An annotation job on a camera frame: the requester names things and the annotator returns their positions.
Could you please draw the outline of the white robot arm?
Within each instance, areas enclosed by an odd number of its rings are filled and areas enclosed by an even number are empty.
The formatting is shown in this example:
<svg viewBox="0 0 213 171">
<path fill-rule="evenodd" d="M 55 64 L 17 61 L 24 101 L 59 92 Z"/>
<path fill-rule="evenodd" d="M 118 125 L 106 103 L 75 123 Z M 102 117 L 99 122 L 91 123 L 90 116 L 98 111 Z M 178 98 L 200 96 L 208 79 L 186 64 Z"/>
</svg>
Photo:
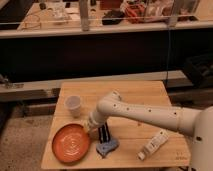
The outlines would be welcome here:
<svg viewBox="0 0 213 171">
<path fill-rule="evenodd" d="M 103 96 L 90 113 L 86 129 L 101 127 L 109 117 L 144 122 L 193 138 L 188 171 L 213 171 L 213 106 L 204 110 L 125 103 L 118 92 Z"/>
</svg>

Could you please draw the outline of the tan pointed end tool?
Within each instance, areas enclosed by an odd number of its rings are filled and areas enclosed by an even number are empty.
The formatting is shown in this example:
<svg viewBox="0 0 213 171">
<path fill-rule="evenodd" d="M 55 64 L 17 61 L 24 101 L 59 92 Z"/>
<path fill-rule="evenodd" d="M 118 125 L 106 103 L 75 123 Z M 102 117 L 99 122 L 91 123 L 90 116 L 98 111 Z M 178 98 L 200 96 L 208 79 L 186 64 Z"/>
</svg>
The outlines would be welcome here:
<svg viewBox="0 0 213 171">
<path fill-rule="evenodd" d="M 86 133 L 90 133 L 91 132 L 91 126 L 88 124 L 88 123 L 85 123 L 84 124 L 84 129 L 85 129 L 85 132 Z"/>
</svg>

